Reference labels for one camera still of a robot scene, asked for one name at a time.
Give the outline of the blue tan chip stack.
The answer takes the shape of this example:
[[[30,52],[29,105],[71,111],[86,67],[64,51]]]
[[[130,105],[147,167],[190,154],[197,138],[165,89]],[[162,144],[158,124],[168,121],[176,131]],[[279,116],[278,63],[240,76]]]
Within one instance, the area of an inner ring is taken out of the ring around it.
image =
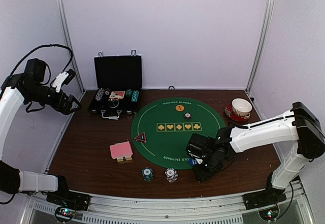
[[[166,180],[173,183],[178,179],[178,173],[174,168],[167,168],[165,170]]]

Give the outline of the black orange chips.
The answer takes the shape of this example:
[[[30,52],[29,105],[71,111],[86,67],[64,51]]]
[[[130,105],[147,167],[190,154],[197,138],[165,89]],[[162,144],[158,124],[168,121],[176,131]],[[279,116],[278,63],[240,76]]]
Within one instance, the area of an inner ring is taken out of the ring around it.
[[[185,119],[191,119],[191,114],[190,113],[185,113],[184,118]]]

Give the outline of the boxed card deck in case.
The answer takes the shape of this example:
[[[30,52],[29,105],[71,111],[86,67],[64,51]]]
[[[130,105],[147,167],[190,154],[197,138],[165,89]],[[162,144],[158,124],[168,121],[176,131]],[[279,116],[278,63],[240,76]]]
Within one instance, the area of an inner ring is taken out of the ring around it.
[[[125,96],[125,90],[123,91],[112,91],[109,95],[110,100],[121,100]]]

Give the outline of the orange big blind button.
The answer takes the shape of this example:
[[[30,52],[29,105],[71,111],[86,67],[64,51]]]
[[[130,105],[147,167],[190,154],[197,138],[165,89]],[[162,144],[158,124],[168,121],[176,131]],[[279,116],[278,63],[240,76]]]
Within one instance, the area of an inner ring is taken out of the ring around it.
[[[177,105],[176,107],[175,107],[175,109],[176,109],[176,111],[179,111],[179,112],[182,112],[182,111],[184,111],[184,106],[183,105]]]

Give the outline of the black red triangle all-in button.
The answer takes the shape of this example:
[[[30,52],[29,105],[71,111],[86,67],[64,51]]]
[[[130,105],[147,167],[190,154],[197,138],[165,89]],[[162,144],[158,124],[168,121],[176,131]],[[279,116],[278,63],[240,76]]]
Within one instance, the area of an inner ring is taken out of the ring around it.
[[[142,133],[138,134],[137,136],[134,137],[134,140],[136,140],[138,142],[142,142],[142,143],[147,143],[146,133],[142,132]]]

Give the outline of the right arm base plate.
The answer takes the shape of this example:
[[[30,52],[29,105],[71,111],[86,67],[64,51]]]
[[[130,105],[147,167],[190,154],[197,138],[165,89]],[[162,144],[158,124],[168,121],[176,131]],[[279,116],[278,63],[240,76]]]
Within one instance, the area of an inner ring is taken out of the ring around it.
[[[274,205],[285,200],[286,195],[284,193],[267,193],[264,190],[243,195],[246,210]]]

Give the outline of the dark green chip row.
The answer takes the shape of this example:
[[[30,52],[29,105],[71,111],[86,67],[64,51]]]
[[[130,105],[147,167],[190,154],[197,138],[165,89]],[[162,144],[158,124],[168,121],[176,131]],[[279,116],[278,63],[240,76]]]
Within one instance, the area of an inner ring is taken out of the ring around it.
[[[131,97],[132,96],[132,93],[133,93],[133,90],[132,89],[128,89],[126,92],[125,92],[125,95],[127,97]]]

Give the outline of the gold card deck box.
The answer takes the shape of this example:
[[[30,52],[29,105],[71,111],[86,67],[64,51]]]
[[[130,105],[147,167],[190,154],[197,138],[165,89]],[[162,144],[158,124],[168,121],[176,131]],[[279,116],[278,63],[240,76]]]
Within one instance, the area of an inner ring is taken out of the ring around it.
[[[128,162],[132,160],[133,160],[132,156],[122,156],[117,158],[118,163]]]

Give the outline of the green blue chip stack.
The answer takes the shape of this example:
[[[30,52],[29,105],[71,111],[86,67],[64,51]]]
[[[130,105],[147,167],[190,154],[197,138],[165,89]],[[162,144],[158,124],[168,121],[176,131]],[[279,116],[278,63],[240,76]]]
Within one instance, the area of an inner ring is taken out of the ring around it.
[[[142,169],[142,176],[144,181],[150,182],[154,179],[154,173],[153,170],[149,167],[145,167]]]

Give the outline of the blue tan chip row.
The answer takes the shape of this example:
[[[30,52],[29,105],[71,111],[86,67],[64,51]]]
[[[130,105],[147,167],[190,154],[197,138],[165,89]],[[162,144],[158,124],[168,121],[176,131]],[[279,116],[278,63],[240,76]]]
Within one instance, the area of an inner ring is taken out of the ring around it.
[[[95,100],[96,100],[96,101],[100,101],[100,100],[102,99],[104,93],[105,93],[105,90],[104,90],[103,88],[100,88],[100,89],[97,91],[96,95],[95,95]]]

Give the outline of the black orange chip row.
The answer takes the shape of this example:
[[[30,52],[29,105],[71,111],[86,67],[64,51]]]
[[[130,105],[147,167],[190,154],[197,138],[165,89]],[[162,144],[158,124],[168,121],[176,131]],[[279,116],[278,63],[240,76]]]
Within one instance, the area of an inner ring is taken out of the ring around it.
[[[110,93],[111,93],[111,90],[110,89],[105,89],[105,95],[110,95]]]

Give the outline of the clear acrylic dealer button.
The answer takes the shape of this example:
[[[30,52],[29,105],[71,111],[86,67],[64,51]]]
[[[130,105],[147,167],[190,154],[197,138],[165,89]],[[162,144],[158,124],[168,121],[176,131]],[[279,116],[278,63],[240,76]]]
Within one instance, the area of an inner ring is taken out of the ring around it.
[[[109,99],[108,104],[110,108],[117,108],[119,105],[119,100]]]

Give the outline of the red-backed card deck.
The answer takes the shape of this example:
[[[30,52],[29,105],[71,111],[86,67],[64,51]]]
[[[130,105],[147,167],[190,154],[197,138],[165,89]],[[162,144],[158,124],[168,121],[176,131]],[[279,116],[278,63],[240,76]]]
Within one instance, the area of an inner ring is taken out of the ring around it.
[[[132,156],[133,151],[129,141],[110,145],[110,153],[112,159],[117,159],[122,156]]]

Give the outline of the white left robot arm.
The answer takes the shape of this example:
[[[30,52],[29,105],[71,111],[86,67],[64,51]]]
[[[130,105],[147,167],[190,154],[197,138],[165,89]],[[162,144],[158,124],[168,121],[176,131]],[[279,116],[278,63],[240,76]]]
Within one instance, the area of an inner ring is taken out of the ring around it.
[[[81,110],[82,105],[73,95],[63,92],[62,86],[73,78],[73,71],[68,70],[56,76],[52,85],[43,85],[35,80],[32,72],[11,76],[1,90],[1,191],[10,195],[17,193],[52,192],[53,197],[63,206],[73,201],[65,177],[42,173],[41,167],[27,162],[19,163],[12,158],[22,155],[26,150],[30,156],[36,156],[36,146],[50,145],[54,133],[45,135],[49,124],[42,125],[37,119],[44,115],[28,118],[26,109],[30,103],[49,107],[63,115],[70,115]]]

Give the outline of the blue small blind button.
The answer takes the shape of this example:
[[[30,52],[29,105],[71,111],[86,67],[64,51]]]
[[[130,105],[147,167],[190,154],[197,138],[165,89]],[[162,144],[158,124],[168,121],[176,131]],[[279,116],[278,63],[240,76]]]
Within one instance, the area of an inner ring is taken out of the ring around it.
[[[188,162],[191,166],[195,166],[200,165],[202,163],[202,160],[197,158],[190,158]]]

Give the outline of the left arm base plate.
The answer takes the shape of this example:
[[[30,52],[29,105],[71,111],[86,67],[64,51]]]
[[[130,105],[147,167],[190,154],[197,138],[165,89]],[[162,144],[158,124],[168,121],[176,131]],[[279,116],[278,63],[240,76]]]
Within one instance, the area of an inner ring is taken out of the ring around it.
[[[64,196],[59,195],[58,193],[49,192],[47,193],[46,201],[72,210],[87,211],[90,202],[90,195],[69,192]]]

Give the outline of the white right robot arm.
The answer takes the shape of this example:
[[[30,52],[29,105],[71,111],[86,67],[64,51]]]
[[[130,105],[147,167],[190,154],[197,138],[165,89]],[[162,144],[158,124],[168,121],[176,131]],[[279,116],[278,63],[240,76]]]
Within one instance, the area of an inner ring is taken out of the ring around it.
[[[318,118],[301,102],[276,117],[246,125],[220,128],[215,138],[192,134],[187,154],[198,162],[193,170],[205,181],[221,170],[222,162],[234,153],[278,142],[294,144],[281,165],[271,174],[271,183],[261,192],[264,204],[272,204],[307,162],[324,154],[324,133]]]

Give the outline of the aluminium front rail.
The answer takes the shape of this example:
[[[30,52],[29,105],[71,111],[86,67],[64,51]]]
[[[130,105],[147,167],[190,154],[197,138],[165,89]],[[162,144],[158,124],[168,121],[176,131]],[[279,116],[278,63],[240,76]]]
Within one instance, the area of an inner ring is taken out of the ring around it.
[[[183,199],[137,199],[90,195],[87,211],[78,211],[68,223],[316,223],[301,181],[286,188],[287,200],[277,206],[246,209],[246,193]],[[55,216],[57,205],[42,194],[28,196],[18,223],[61,223]],[[263,220],[262,210],[278,207],[276,221]]]

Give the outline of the white patterned teacup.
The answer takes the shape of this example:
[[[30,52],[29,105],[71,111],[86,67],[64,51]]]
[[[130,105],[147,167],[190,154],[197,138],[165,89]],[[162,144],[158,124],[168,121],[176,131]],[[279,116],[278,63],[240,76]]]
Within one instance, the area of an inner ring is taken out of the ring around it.
[[[231,102],[232,110],[237,116],[247,116],[251,110],[252,105],[249,101],[242,99],[242,98],[236,98],[233,99]]]

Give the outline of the black poker set case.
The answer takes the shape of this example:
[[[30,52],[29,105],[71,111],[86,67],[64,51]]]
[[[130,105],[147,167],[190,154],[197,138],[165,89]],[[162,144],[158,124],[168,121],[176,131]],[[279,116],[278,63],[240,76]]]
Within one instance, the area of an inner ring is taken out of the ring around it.
[[[118,120],[120,115],[136,115],[139,111],[142,96],[142,56],[136,50],[132,50],[130,55],[104,56],[99,52],[94,58],[95,76],[97,91],[100,88],[112,91],[127,91],[128,89],[139,90],[138,102],[131,102],[131,97],[124,96],[119,100],[117,108],[110,108],[109,95],[103,95],[100,101],[93,96],[88,112],[98,114],[103,119]]]

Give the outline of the teal chip row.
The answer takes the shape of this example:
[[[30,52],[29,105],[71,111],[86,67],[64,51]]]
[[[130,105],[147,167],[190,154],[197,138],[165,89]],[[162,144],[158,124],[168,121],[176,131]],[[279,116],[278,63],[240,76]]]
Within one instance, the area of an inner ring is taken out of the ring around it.
[[[131,102],[138,102],[140,97],[140,91],[139,90],[133,90],[131,95]]]

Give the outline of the green round poker mat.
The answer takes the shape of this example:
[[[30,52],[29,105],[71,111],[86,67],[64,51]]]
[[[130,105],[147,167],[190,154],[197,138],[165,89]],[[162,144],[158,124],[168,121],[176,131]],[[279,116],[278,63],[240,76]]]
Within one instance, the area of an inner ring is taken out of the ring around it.
[[[184,111],[176,111],[183,105]],[[190,113],[191,119],[184,114]],[[163,168],[189,170],[186,146],[193,133],[215,137],[225,127],[219,113],[209,105],[190,98],[166,98],[143,107],[134,117],[131,136],[137,151],[148,161]],[[134,140],[145,132],[147,143]]]

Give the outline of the red patterned saucer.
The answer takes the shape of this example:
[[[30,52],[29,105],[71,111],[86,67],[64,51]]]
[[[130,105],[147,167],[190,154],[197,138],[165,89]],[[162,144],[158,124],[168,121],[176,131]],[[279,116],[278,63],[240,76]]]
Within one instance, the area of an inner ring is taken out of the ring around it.
[[[231,120],[236,121],[236,122],[245,122],[250,119],[251,114],[249,113],[246,116],[238,116],[233,112],[231,104],[227,104],[224,108],[224,112],[227,117],[229,117]]]

